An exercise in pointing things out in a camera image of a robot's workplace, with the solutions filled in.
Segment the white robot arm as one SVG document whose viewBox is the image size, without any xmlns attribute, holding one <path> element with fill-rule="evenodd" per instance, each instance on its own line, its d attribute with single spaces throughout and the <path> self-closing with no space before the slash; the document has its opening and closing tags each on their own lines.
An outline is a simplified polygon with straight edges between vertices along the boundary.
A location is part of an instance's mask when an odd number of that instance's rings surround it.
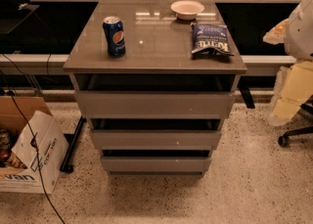
<svg viewBox="0 0 313 224">
<path fill-rule="evenodd" d="M 263 41 L 283 43 L 286 54 L 294 59 L 290 67 L 281 67 L 277 73 L 267 117 L 271 125 L 281 126 L 313 96 L 313 0 L 301 0 L 287 19 L 265 34 Z"/>
</svg>

